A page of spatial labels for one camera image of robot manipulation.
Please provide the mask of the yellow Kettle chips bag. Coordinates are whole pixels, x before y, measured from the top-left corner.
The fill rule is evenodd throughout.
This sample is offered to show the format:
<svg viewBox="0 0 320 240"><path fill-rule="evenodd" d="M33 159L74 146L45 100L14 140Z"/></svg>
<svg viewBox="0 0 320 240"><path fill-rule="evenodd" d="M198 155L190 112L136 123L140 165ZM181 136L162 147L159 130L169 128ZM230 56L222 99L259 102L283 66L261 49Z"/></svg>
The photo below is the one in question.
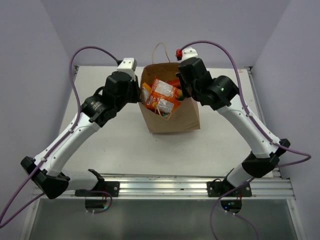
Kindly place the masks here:
<svg viewBox="0 0 320 240"><path fill-rule="evenodd" d="M143 83L142 87L141 87L141 99L142 99L142 103L145 105L147 103L148 97L151 93L151 86L148 85L147 83Z"/></svg>

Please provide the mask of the orange small snack bag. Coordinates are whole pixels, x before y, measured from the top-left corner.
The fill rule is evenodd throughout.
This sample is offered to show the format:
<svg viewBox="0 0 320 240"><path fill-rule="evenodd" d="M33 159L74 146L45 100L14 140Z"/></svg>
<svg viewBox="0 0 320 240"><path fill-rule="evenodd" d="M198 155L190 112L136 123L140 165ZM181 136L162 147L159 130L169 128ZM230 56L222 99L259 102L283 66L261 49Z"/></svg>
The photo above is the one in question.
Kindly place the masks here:
<svg viewBox="0 0 320 240"><path fill-rule="evenodd" d="M184 100L182 90L155 77L144 106L154 112L169 115Z"/></svg>

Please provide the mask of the brown paper bag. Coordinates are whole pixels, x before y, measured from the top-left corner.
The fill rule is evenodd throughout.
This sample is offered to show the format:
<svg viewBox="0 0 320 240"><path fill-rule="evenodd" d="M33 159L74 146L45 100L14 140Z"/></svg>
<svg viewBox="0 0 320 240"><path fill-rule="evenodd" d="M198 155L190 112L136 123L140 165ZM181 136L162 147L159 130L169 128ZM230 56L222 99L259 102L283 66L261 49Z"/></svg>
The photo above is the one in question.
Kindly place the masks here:
<svg viewBox="0 0 320 240"><path fill-rule="evenodd" d="M170 61L167 58L166 62L155 62L155 51L152 51L152 63L145 66L142 70L140 79L140 88L143 83L152 86L155 77L168 82L178 79L176 73L178 72L178 63ZM199 130L201 128L198 104L192 99L184 96L184 100L177 107L175 111L170 114L154 112L145 107L142 101L142 94L140 95L141 103L139 107L142 117L151 134L177 134Z"/></svg>

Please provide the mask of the red cassava chips bag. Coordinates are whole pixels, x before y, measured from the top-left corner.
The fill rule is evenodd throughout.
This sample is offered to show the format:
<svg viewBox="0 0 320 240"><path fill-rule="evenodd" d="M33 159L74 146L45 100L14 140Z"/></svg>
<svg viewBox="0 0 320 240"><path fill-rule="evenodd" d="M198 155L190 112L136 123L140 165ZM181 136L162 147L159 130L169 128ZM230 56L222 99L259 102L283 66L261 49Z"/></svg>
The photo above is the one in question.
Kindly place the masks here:
<svg viewBox="0 0 320 240"><path fill-rule="evenodd" d="M167 83L175 88L178 88L178 89L181 88L180 80L178 78L167 81Z"/></svg>

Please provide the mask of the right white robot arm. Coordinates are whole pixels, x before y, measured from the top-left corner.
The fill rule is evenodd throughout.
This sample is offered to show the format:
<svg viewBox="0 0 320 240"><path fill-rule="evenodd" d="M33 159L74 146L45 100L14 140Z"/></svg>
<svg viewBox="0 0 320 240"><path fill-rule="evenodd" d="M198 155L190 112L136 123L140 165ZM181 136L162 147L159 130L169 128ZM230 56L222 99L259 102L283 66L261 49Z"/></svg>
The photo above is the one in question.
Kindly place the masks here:
<svg viewBox="0 0 320 240"><path fill-rule="evenodd" d="M290 142L279 139L253 112L245 111L239 88L229 77L213 78L197 57L182 61L177 76L190 97L228 120L251 148L248 157L225 177L222 189L227 196L235 196L244 182L261 178L276 168L285 153L279 146L288 148Z"/></svg>

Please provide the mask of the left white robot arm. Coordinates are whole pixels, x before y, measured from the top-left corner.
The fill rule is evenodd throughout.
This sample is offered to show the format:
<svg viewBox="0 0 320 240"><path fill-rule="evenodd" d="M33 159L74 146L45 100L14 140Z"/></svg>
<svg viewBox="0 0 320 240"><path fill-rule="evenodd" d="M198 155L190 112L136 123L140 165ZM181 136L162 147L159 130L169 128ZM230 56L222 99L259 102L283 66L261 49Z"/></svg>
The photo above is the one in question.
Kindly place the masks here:
<svg viewBox="0 0 320 240"><path fill-rule="evenodd" d="M140 101L138 78L133 70L114 71L105 85L85 99L69 126L41 153L26 156L21 166L32 181L49 198L55 199L65 191L87 191L99 196L105 189L104 178L95 170L62 172L78 148L128 103Z"/></svg>

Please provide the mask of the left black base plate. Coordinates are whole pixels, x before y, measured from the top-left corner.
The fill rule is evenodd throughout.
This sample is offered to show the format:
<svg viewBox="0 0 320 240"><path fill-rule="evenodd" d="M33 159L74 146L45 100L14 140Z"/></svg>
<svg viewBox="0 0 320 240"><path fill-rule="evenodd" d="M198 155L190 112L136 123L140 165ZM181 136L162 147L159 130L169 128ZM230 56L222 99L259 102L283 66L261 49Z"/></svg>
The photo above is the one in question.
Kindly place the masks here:
<svg viewBox="0 0 320 240"><path fill-rule="evenodd" d="M97 183L90 190L77 189L76 197L118 197L120 191L119 181L106 181L97 171L89 169L92 175L97 179Z"/></svg>

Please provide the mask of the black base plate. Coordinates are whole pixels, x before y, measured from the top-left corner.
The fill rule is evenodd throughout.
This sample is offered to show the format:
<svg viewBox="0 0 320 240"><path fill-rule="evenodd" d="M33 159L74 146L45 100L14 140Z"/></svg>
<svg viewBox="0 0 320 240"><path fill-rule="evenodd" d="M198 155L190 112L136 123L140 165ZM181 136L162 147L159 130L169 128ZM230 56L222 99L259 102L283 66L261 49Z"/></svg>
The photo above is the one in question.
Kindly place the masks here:
<svg viewBox="0 0 320 240"><path fill-rule="evenodd" d="M119 181L106 181L97 171L89 169L92 175L97 179L97 183L90 190L77 189L76 197L118 197L120 191Z"/></svg>
<svg viewBox="0 0 320 240"><path fill-rule="evenodd" d="M252 189L249 182L235 187L231 185L226 179L216 178L206 183L207 195L209 197L221 197L223 194L230 191L227 197L251 197Z"/></svg>

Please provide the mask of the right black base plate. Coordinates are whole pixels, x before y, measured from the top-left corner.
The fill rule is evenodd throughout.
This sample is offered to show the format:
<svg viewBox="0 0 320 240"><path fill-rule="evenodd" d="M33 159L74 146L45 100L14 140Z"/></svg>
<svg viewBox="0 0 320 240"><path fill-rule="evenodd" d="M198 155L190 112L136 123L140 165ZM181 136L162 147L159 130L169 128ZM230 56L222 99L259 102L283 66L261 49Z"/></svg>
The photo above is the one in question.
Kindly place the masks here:
<svg viewBox="0 0 320 240"><path fill-rule="evenodd" d="M231 185L226 179L216 178L206 183L207 195L209 197L221 197L223 194L230 191L227 197L251 197L252 189L249 182L235 187Z"/></svg>

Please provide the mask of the aluminium front rail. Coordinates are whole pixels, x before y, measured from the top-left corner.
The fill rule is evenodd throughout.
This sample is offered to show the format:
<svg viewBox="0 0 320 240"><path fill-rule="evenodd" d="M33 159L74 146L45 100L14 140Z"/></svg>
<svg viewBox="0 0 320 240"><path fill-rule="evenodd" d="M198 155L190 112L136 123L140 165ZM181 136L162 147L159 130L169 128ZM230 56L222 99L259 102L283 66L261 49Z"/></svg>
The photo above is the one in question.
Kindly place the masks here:
<svg viewBox="0 0 320 240"><path fill-rule="evenodd" d="M217 199L209 186L216 176L173 175L103 175L105 181L116 183L116 199L121 200L207 200ZM233 193L243 200L292 200L295 198L290 180L263 177L253 180Z"/></svg>

